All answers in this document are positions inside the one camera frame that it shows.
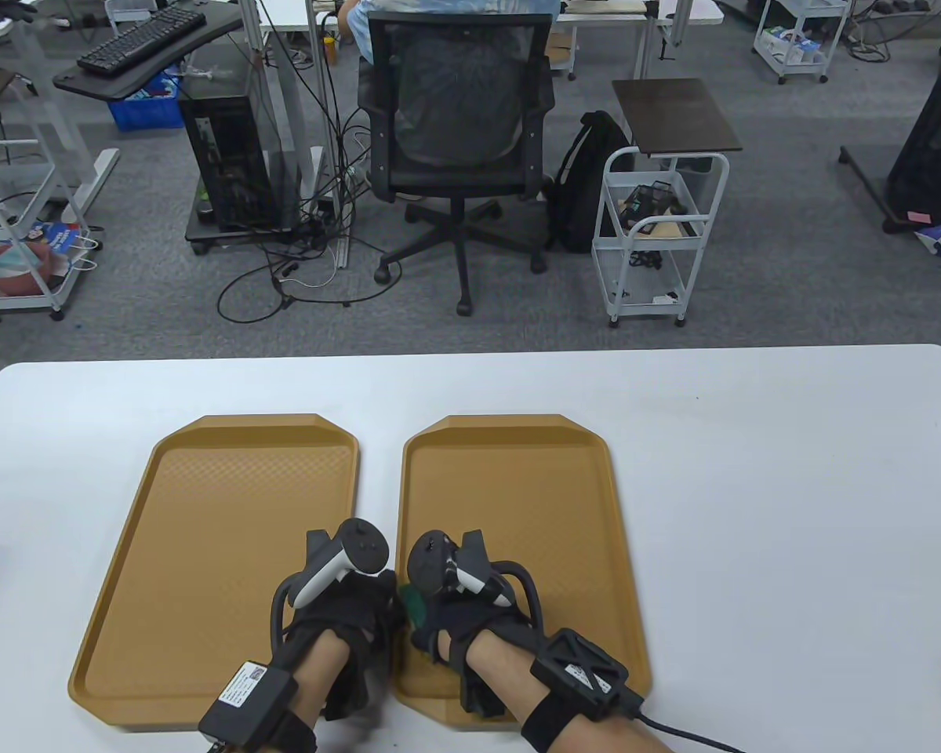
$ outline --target label sticker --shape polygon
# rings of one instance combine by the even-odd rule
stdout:
[[[586,677],[585,670],[579,667],[578,664],[568,664],[565,671],[579,682],[582,682],[588,689],[593,689],[592,682],[589,682],[589,678]],[[604,695],[610,692],[609,682],[606,682],[600,675],[593,675],[593,677],[596,678],[596,682],[599,682],[599,689],[603,691]]]
[[[240,709],[245,700],[248,700],[251,691],[255,689],[255,685],[258,685],[258,681],[265,677],[267,669],[268,667],[263,667],[262,664],[245,662],[244,666],[234,675],[233,680],[230,680],[227,688],[220,693],[220,700]]]

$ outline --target blue storage bin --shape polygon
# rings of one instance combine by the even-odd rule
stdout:
[[[166,96],[147,96],[149,91],[166,91]],[[158,73],[143,89],[119,103],[108,103],[115,125],[122,132],[145,129],[184,128],[181,110],[177,107],[177,88],[167,71]]]

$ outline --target forearm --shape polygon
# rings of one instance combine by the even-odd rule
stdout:
[[[290,711],[306,722],[311,729],[324,707],[324,700],[348,662],[348,643],[333,631],[324,631],[311,646],[303,663],[292,676],[300,688],[290,704]]]
[[[449,656],[449,637],[439,637],[439,653]],[[523,649],[503,641],[491,631],[482,631],[467,649],[467,666],[523,724],[550,692],[530,674],[534,657]],[[592,722],[577,716],[561,731],[550,746],[550,753],[668,753],[669,749],[642,725],[622,717]]]
[[[345,0],[345,3],[342,3],[342,7],[338,11],[338,33],[342,39],[352,39],[352,29],[348,25],[348,14],[358,3],[359,0]]]

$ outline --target light blue shirt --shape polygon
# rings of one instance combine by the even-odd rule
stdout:
[[[561,0],[359,0],[348,13],[348,27],[362,56],[373,62],[369,39],[369,11],[401,13],[549,13],[557,18]]]

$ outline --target chair base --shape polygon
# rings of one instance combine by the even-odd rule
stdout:
[[[494,198],[474,207],[464,215],[463,198],[451,198],[449,201],[449,214],[436,212],[418,204],[409,204],[405,207],[405,222],[418,222],[423,220],[433,227],[423,236],[412,241],[405,248],[384,254],[380,258],[380,266],[373,273],[373,279],[381,286],[391,282],[389,265],[395,261],[409,258],[423,251],[428,251],[441,243],[449,241],[456,251],[456,271],[460,273],[460,302],[456,305],[459,316],[470,316],[474,313],[474,301],[471,300],[471,284],[467,278],[467,255],[464,246],[467,241],[478,241],[504,248],[506,251],[515,251],[530,256],[530,271],[541,274],[547,271],[547,262],[543,261],[543,254],[539,246],[530,246],[520,241],[500,236],[497,233],[482,229],[474,223],[484,219],[499,219],[502,216],[502,206]]]

